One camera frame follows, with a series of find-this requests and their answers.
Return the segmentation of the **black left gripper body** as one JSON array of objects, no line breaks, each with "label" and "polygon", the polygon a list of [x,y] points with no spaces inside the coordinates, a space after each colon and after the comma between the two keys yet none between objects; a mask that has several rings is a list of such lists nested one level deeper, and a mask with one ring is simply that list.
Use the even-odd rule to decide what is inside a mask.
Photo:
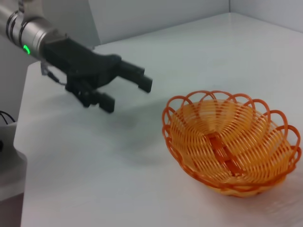
[{"label": "black left gripper body", "polygon": [[42,54],[66,75],[68,91],[91,93],[120,76],[120,56],[98,54],[70,38],[46,42]]}]

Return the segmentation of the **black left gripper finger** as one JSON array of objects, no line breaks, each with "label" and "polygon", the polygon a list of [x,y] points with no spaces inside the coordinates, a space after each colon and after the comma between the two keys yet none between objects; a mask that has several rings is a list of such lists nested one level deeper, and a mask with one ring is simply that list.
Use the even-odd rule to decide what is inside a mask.
[{"label": "black left gripper finger", "polygon": [[99,105],[107,113],[112,113],[115,108],[115,99],[106,93],[100,93],[84,79],[68,79],[65,89],[72,93],[85,107]]},{"label": "black left gripper finger", "polygon": [[150,93],[152,89],[152,79],[147,77],[144,68],[140,68],[131,63],[121,61],[115,68],[117,76],[135,83],[139,89]]}]

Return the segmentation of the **orange woven plastic basket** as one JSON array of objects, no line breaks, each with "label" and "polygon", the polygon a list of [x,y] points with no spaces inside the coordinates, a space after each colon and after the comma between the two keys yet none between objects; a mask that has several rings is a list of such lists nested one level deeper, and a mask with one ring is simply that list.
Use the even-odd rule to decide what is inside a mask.
[{"label": "orange woven plastic basket", "polygon": [[296,169],[302,156],[299,131],[285,114],[261,99],[218,90],[174,96],[167,103],[162,134],[180,167],[192,178],[227,196],[268,191]]}]

